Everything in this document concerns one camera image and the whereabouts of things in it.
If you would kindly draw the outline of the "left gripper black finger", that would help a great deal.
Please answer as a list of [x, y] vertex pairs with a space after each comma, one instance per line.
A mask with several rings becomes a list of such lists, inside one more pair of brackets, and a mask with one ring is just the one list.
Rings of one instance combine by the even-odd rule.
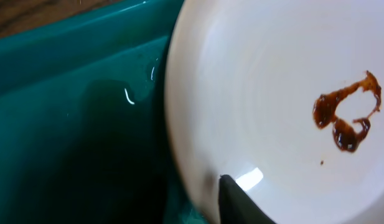
[[220, 176], [218, 205], [221, 224], [274, 224], [229, 175]]

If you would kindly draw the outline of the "white plate with dark stain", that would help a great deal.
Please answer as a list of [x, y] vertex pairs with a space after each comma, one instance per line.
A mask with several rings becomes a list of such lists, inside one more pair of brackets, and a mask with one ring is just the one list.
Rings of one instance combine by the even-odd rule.
[[[372, 72], [337, 108], [371, 128], [353, 153], [313, 120], [315, 100]], [[276, 223], [384, 223], [384, 1], [184, 1], [165, 77], [166, 121], [187, 194], [219, 223], [232, 176]]]

